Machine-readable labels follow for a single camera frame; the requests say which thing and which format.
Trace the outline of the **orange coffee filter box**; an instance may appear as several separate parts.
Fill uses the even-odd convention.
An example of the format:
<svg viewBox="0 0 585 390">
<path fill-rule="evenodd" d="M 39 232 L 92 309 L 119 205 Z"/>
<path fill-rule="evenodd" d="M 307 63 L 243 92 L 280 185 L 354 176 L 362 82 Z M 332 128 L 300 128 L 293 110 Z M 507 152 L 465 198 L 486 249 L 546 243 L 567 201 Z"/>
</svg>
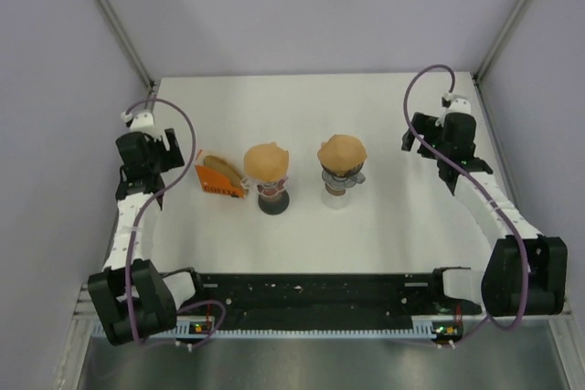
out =
<svg viewBox="0 0 585 390">
<path fill-rule="evenodd" d="M 224 157 L 218 155 L 217 153 L 212 153 L 206 150 L 200 150 L 197 153 L 195 169 L 197 172 L 197 177 L 199 179 L 201 189 L 204 192 L 213 195 L 224 195 L 232 198 L 245 199 L 248 195 L 248 189 L 244 189 L 242 186 L 241 187 L 232 186 L 225 176 L 219 174 L 218 172 L 212 169 L 207 168 L 203 164 L 204 158 L 209 154 L 216 155 L 218 157 L 225 159 Z"/>
</svg>

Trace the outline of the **grey smoked plastic dripper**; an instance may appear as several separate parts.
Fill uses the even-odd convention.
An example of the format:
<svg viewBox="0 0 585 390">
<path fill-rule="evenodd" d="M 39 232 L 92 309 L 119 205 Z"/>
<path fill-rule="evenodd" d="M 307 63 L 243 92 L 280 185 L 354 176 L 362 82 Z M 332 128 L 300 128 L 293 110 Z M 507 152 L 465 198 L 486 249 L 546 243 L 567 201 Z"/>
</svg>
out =
<svg viewBox="0 0 585 390">
<path fill-rule="evenodd" d="M 361 163 L 350 170 L 340 172 L 332 171 L 323 165 L 322 179 L 325 187 L 334 192 L 344 192 L 357 184 L 363 184 L 366 181 L 362 173 L 363 165 Z"/>
</svg>

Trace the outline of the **single brown paper filter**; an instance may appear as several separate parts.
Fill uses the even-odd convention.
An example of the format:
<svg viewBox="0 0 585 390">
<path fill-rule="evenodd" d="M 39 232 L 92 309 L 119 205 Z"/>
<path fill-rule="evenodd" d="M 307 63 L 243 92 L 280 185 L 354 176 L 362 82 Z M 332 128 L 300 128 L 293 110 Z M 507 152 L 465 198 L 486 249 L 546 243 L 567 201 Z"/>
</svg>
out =
<svg viewBox="0 0 585 390">
<path fill-rule="evenodd" d="M 276 142 L 257 144 L 247 150 L 243 164 L 248 177 L 261 182 L 277 182 L 287 174 L 289 152 Z"/>
</svg>

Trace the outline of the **glass cup with brown band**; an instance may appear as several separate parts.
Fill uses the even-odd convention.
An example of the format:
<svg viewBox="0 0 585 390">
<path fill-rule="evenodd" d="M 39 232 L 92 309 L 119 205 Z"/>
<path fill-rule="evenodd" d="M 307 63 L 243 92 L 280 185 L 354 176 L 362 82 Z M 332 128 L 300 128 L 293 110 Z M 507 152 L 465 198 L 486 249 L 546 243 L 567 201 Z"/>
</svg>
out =
<svg viewBox="0 0 585 390">
<path fill-rule="evenodd" d="M 341 210 L 350 205 L 351 194 L 349 189 L 334 190 L 325 184 L 321 199 L 326 207 L 333 210 Z"/>
</svg>

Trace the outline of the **clear glass dripper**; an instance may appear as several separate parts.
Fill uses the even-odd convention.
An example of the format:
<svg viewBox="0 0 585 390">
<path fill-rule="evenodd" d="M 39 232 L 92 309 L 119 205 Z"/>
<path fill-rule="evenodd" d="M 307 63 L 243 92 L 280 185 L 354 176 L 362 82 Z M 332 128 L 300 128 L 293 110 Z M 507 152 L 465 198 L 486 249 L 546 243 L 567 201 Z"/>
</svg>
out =
<svg viewBox="0 0 585 390">
<path fill-rule="evenodd" d="M 285 184 L 288 180 L 288 176 L 284 175 L 277 181 L 262 181 L 250 176 L 245 176 L 241 180 L 241 186 L 244 189 L 254 189 L 260 197 L 266 199 L 272 199 L 280 196 L 285 191 Z"/>
</svg>

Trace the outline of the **glass carafe with red rim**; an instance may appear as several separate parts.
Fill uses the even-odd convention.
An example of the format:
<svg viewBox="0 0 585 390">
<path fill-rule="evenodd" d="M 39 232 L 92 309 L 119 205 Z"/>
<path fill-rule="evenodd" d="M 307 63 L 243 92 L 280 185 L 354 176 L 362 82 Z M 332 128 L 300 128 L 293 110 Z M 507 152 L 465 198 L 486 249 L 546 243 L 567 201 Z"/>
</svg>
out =
<svg viewBox="0 0 585 390">
<path fill-rule="evenodd" d="M 258 206 L 270 216 L 282 214 L 290 204 L 290 196 L 286 189 L 277 186 L 258 185 Z"/>
</svg>

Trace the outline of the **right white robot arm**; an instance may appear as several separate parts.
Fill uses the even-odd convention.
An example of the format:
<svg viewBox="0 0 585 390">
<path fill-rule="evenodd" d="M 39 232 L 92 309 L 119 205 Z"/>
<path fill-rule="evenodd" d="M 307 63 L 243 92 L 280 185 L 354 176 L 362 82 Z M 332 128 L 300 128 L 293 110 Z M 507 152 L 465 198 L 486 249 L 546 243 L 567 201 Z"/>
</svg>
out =
<svg viewBox="0 0 585 390">
<path fill-rule="evenodd" d="M 426 293 L 429 306 L 439 313 L 455 307 L 462 297 L 483 305 L 493 317 L 557 315 L 566 297 L 568 249 L 559 237 L 547 237 L 533 227 L 507 198 L 493 169 L 476 156 L 477 128 L 470 114 L 453 112 L 440 119 L 417 112 L 401 148 L 432 159 L 438 176 L 453 197 L 473 217 L 492 249 L 478 275 L 444 275 Z"/>
</svg>

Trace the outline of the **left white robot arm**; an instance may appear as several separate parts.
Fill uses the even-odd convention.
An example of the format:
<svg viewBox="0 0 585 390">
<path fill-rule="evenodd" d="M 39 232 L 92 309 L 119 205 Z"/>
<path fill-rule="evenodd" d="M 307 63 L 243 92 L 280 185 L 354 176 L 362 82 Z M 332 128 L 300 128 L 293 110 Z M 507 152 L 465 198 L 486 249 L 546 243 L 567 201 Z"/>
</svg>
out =
<svg viewBox="0 0 585 390">
<path fill-rule="evenodd" d="M 88 279 L 88 292 L 110 344 L 122 345 L 175 328 L 180 308 L 202 311 L 206 290 L 194 269 L 160 273 L 151 256 L 154 229 L 169 188 L 163 173 L 185 160 L 173 129 L 155 137 L 132 131 L 116 140 L 122 158 L 115 192 L 118 219 L 112 247 L 100 272 Z"/>
</svg>

